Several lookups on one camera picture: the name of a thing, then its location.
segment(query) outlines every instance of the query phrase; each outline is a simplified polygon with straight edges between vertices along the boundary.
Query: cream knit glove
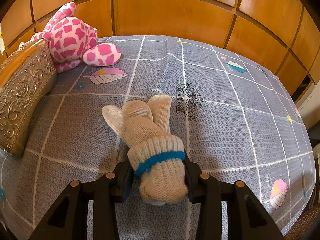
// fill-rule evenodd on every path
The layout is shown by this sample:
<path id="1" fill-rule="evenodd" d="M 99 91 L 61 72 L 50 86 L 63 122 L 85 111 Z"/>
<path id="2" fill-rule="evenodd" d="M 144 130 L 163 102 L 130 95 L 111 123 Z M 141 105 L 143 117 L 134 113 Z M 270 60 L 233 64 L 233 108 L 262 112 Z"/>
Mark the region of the cream knit glove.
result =
<path id="1" fill-rule="evenodd" d="M 123 105 L 105 106 L 102 115 L 128 145 L 128 158 L 141 178 L 139 187 L 147 203 L 176 203 L 185 197 L 183 142 L 170 134 L 171 97 L 155 95 L 148 104 L 133 100 Z"/>

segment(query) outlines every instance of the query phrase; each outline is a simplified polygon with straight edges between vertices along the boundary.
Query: bedsheet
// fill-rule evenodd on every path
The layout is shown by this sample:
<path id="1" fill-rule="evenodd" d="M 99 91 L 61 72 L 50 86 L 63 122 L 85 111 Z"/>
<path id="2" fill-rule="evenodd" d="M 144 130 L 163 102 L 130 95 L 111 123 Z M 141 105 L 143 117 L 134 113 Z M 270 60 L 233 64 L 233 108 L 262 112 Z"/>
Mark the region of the bedsheet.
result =
<path id="1" fill-rule="evenodd" d="M 27 239 L 70 181 L 95 180 L 126 158 L 127 146 L 102 117 L 104 105 L 162 93 L 172 96 L 171 133 L 190 160 L 218 180 L 243 180 L 285 234 L 316 178 L 306 128 L 279 79 L 252 60 L 197 41 L 148 35 L 98 41 L 118 46 L 120 62 L 58 74 L 33 115 L 22 158 L 0 152 L 1 216 L 12 232 Z M 195 239 L 199 204 L 146 204 L 138 184 L 116 204 L 120 239 Z M 222 213 L 227 239 L 224 202 Z"/>

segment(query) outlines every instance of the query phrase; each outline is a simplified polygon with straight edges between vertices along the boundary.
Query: yellow star print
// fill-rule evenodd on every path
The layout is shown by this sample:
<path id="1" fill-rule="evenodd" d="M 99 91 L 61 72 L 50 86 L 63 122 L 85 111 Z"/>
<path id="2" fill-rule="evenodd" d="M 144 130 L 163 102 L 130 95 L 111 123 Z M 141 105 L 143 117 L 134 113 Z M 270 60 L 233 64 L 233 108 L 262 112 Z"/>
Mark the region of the yellow star print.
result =
<path id="1" fill-rule="evenodd" d="M 288 115 L 287 118 L 290 121 L 290 123 L 292 123 L 292 118 L 290 117 L 290 115 Z"/>

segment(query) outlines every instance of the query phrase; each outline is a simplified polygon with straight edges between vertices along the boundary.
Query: pink giraffe plush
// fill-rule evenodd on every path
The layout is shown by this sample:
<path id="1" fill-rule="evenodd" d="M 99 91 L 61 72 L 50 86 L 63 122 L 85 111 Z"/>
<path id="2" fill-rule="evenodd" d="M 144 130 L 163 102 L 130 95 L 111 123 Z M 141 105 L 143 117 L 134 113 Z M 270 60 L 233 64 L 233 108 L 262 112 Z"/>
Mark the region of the pink giraffe plush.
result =
<path id="1" fill-rule="evenodd" d="M 75 68 L 82 60 L 88 65 L 101 67 L 116 64 L 121 56 L 118 47 L 112 43 L 96 45 L 97 29 L 73 17 L 75 11 L 75 3 L 63 5 L 44 30 L 35 33 L 30 41 L 42 38 L 48 42 L 58 73 Z"/>

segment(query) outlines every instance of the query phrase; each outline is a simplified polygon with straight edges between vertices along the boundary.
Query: copper screw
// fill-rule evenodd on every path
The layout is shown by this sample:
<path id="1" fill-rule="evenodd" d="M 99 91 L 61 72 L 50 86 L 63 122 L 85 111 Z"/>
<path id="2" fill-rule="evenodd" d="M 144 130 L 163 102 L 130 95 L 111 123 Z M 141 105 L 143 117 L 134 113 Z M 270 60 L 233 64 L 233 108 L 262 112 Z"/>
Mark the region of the copper screw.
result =
<path id="1" fill-rule="evenodd" d="M 208 173 L 201 173 L 201 174 L 200 174 L 200 177 L 201 177 L 202 179 L 209 179 L 209 178 L 210 178 L 210 175 L 209 175 Z"/>
<path id="2" fill-rule="evenodd" d="M 106 174 L 107 179 L 113 179 L 116 175 L 113 172 L 108 172 Z"/>
<path id="3" fill-rule="evenodd" d="M 78 186 L 79 185 L 79 180 L 73 180 L 73 181 L 71 181 L 70 182 L 70 185 L 71 185 L 71 187 L 76 187 L 76 186 Z"/>
<path id="4" fill-rule="evenodd" d="M 238 181 L 236 182 L 236 185 L 237 185 L 238 187 L 244 187 L 244 182 L 241 181 L 241 180 L 238 180 Z"/>

